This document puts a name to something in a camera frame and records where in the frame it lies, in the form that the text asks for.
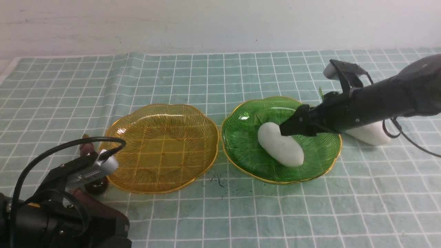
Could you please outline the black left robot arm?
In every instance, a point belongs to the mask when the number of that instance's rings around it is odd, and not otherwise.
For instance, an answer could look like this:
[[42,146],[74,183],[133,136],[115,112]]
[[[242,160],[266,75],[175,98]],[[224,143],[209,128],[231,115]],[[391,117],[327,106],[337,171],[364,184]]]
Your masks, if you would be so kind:
[[87,154],[49,171],[33,196],[19,200],[14,248],[130,248],[130,222],[78,185],[98,178],[103,161]]

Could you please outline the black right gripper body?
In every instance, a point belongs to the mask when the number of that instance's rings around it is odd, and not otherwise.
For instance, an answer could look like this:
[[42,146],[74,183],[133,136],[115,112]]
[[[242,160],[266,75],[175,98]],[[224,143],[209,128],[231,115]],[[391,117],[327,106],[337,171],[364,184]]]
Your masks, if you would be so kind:
[[349,93],[329,92],[323,102],[308,113],[318,133],[342,133],[355,127],[353,100]]

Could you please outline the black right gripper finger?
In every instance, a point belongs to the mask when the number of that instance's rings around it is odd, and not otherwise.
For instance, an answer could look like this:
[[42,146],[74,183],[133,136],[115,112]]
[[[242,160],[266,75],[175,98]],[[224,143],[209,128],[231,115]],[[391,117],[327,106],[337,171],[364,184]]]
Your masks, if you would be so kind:
[[296,108],[296,111],[289,118],[290,125],[309,125],[311,123],[309,111],[309,105],[301,105]]
[[326,130],[314,122],[300,119],[288,119],[279,125],[282,136],[302,135],[307,137],[317,136],[319,133],[326,133]]

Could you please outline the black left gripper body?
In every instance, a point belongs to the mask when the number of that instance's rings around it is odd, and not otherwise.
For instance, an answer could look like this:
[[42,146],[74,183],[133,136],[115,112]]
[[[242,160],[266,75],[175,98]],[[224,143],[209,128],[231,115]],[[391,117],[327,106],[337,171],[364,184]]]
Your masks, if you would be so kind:
[[66,207],[74,205],[71,199],[75,199],[83,207],[100,207],[100,201],[85,191],[85,185],[87,184],[73,189],[66,187],[68,166],[73,165],[73,161],[49,171],[49,174],[33,195],[33,204]]

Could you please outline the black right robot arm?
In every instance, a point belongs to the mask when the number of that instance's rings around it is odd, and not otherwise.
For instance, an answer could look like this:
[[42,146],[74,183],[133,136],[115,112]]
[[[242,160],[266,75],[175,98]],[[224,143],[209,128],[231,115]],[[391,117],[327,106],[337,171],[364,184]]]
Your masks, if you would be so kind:
[[331,59],[323,74],[339,80],[342,92],[329,92],[315,107],[301,105],[280,124],[283,136],[340,134],[398,117],[434,116],[441,109],[441,56],[429,55],[397,75],[364,86],[367,71],[355,63]]

